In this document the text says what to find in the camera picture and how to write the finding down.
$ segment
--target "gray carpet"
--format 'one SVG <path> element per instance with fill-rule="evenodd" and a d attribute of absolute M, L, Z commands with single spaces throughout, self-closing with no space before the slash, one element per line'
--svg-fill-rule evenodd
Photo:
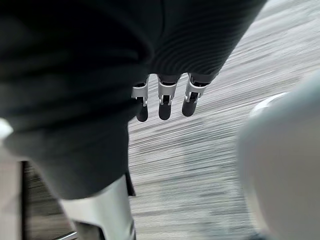
<path fill-rule="evenodd" d="M 319 19 L 319 0 L 270 0 L 190 118 L 181 113 L 187 76 L 167 121 L 158 117 L 151 76 L 149 119 L 129 126 L 138 240 L 238 240 L 253 232 L 237 176 L 236 133 L 255 104 L 320 68 Z M 35 171 L 28 174 L 30 239 L 69 232 Z"/>

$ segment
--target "black cover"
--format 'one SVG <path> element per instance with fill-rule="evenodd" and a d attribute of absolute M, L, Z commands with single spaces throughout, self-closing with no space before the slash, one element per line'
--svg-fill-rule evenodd
<path fill-rule="evenodd" d="M 128 172 L 132 87 L 148 73 L 217 73 L 265 0 L 5 0 L 5 145 L 51 192 L 88 197 Z"/>

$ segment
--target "ribbed fabric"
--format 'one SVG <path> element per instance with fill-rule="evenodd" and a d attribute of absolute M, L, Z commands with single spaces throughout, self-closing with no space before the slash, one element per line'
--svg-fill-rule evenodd
<path fill-rule="evenodd" d="M 166 16 L 167 31 L 155 50 L 150 72 L 218 72 L 265 2 L 189 1 L 176 25 L 171 26 L 172 16 Z"/>

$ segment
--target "black sleeve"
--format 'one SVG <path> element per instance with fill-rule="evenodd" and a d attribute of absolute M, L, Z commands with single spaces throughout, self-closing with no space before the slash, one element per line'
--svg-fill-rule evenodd
<path fill-rule="evenodd" d="M 132 86 L 162 28 L 160 1 L 148 2 L 0 3 L 0 117 L 14 129 L 5 145 L 58 198 L 87 197 L 128 173 Z"/>

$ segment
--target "metal bar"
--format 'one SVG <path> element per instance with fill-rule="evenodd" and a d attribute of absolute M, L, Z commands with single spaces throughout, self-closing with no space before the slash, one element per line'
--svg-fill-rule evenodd
<path fill-rule="evenodd" d="M 54 240 L 75 240 L 78 238 L 77 232 L 69 232 L 66 235 L 55 238 Z"/>

